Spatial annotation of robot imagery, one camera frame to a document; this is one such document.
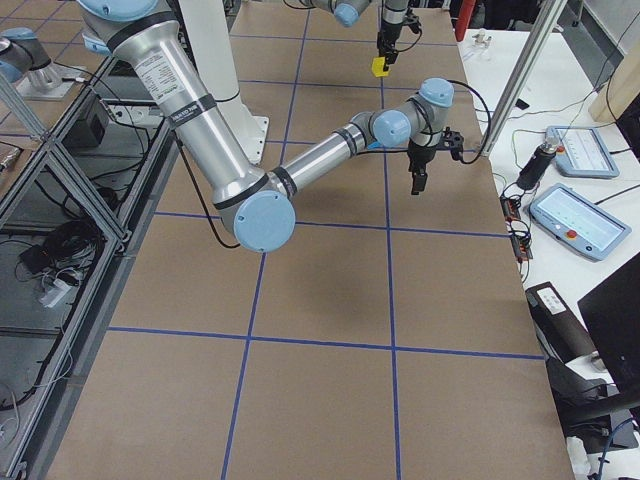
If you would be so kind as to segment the yellow cube block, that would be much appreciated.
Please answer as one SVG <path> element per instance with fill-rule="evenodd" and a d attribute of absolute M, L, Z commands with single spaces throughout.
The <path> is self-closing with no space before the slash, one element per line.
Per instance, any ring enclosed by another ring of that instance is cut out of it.
<path fill-rule="evenodd" d="M 389 66 L 384 56 L 374 57 L 371 64 L 371 72 L 376 78 L 383 78 L 389 75 Z"/>

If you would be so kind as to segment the black water bottle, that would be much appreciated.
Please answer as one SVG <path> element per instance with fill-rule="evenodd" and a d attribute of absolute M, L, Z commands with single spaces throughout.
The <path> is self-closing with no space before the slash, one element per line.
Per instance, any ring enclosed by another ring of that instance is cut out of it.
<path fill-rule="evenodd" d="M 539 145 L 520 171 L 516 180 L 517 187 L 523 191 L 532 190 L 555 158 L 557 148 L 558 142 L 555 139 L 547 140 Z"/>

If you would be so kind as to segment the far teach pendant tablet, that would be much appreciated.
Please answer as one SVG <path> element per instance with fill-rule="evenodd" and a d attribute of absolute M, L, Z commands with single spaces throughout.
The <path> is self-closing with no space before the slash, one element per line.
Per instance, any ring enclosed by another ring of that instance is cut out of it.
<path fill-rule="evenodd" d="M 613 179 L 620 171 L 595 127 L 549 126 L 548 137 L 559 141 L 555 164 L 570 178 Z"/>

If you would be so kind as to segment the teach pendant tablet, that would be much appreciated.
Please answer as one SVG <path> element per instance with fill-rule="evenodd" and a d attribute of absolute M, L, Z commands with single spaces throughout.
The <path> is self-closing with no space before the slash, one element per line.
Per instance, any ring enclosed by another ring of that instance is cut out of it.
<path fill-rule="evenodd" d="M 555 164 L 570 178 L 613 179 L 620 171 L 595 127 L 549 126 L 548 137 L 559 141 Z"/>
<path fill-rule="evenodd" d="M 602 261 L 632 228 L 573 189 L 555 184 L 529 206 L 533 220 L 552 237 L 592 261 Z"/>

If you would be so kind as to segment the near teach pendant tablet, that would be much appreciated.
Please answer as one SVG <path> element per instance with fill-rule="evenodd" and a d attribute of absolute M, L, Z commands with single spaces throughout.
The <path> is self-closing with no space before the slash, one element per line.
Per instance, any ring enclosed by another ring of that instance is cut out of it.
<path fill-rule="evenodd" d="M 592 261 L 602 261 L 632 228 L 573 189 L 555 184 L 529 206 L 533 220 L 552 237 Z"/>

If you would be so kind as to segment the black computer monitor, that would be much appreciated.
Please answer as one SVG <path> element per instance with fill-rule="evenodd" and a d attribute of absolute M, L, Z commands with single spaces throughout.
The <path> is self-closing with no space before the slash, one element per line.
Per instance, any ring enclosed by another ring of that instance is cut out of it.
<path fill-rule="evenodd" d="M 639 266 L 625 264 L 578 301 L 591 339 L 620 390 L 639 385 Z"/>

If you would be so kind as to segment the aluminium frame post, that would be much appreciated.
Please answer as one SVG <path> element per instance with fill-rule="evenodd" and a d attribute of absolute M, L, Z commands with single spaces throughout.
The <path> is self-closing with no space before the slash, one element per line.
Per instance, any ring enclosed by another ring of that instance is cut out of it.
<path fill-rule="evenodd" d="M 487 127 L 484 133 L 480 149 L 482 156 L 488 157 L 490 155 L 566 4 L 567 0 L 545 1 L 543 3 L 498 101 L 492 116 L 491 126 Z"/>

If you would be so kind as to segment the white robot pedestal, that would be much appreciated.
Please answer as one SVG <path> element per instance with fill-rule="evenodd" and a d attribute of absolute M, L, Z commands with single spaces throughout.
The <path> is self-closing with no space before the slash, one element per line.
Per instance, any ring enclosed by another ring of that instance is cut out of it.
<path fill-rule="evenodd" d="M 184 0 L 179 7 L 200 78 L 250 163 L 259 164 L 269 119 L 253 115 L 242 100 L 223 2 Z"/>

